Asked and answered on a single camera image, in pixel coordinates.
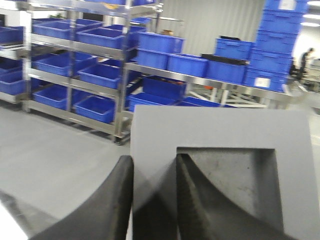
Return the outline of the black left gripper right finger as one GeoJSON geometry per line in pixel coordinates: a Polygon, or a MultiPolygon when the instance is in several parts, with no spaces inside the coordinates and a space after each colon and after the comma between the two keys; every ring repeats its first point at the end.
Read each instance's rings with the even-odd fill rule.
{"type": "Polygon", "coordinates": [[[290,240],[229,200],[186,153],[176,155],[177,224],[183,240],[290,240]]]}

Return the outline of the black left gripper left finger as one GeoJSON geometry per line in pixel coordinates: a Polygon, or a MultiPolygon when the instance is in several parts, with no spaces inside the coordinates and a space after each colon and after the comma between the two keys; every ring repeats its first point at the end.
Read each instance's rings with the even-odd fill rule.
{"type": "Polygon", "coordinates": [[[124,240],[133,201],[134,162],[123,155],[96,191],[34,240],[124,240]]]}

